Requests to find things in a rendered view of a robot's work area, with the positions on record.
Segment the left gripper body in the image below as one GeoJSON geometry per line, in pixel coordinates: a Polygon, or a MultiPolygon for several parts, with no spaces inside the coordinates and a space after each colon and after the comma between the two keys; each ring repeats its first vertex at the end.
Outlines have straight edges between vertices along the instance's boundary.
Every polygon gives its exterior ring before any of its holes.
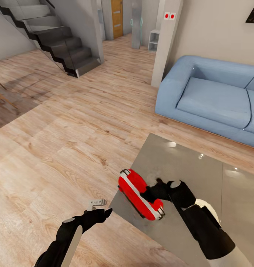
{"type": "Polygon", "coordinates": [[[84,211],[84,215],[89,216],[90,218],[90,227],[96,223],[103,223],[105,221],[105,209],[97,209],[92,211],[84,211]]]}

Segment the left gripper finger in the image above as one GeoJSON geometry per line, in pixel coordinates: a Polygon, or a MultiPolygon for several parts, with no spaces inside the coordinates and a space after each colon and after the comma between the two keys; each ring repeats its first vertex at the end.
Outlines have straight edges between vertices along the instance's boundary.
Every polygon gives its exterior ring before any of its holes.
{"type": "Polygon", "coordinates": [[[108,218],[108,217],[110,216],[110,214],[111,214],[112,211],[113,211],[112,208],[109,209],[109,210],[106,210],[106,211],[105,211],[105,219],[108,218]]]}

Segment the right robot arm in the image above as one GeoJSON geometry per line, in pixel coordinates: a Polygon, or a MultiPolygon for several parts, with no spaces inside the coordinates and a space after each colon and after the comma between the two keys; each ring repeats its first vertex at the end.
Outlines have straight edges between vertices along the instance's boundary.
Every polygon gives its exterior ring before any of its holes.
{"type": "Polygon", "coordinates": [[[196,204],[194,194],[183,180],[165,184],[161,178],[155,180],[160,172],[156,168],[147,177],[150,185],[146,192],[140,193],[141,197],[151,204],[157,198],[172,201],[211,267],[252,267],[210,209],[196,204]]]}

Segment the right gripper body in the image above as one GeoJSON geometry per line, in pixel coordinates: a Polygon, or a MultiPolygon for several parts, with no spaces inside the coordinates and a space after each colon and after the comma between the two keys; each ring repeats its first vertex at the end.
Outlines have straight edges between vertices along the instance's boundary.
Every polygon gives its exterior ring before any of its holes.
{"type": "Polygon", "coordinates": [[[163,199],[162,195],[160,194],[160,190],[162,186],[165,185],[165,183],[161,178],[158,178],[156,181],[157,184],[155,186],[148,188],[147,191],[144,192],[145,196],[148,198],[149,203],[151,204],[153,204],[157,198],[163,199]]]}

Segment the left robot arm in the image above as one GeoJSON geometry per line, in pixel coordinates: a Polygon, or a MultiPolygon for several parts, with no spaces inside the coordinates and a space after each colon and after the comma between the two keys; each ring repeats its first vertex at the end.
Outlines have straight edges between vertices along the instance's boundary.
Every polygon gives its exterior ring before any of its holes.
{"type": "Polygon", "coordinates": [[[113,209],[96,209],[96,206],[107,205],[105,199],[88,201],[87,210],[82,216],[74,216],[62,222],[56,235],[46,252],[38,258],[34,267],[69,267],[84,232],[96,223],[103,223],[113,209]]]}

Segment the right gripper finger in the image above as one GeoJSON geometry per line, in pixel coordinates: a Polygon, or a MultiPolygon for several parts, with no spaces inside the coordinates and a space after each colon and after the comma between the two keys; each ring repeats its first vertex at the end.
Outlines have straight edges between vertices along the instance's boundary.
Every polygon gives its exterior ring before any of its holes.
{"type": "Polygon", "coordinates": [[[141,195],[141,197],[143,197],[145,200],[147,200],[147,201],[148,201],[148,198],[145,196],[145,194],[144,194],[144,193],[140,193],[140,195],[141,195]]]}

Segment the radio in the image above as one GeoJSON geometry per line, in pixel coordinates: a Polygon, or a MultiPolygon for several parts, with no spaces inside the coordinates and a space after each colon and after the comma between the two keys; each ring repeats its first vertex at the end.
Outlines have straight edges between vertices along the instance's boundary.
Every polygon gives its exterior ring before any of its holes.
{"type": "Polygon", "coordinates": [[[119,190],[123,192],[142,218],[150,221],[163,218],[163,203],[157,198],[153,204],[141,197],[147,191],[144,179],[132,169],[123,169],[119,176],[119,190]]]}

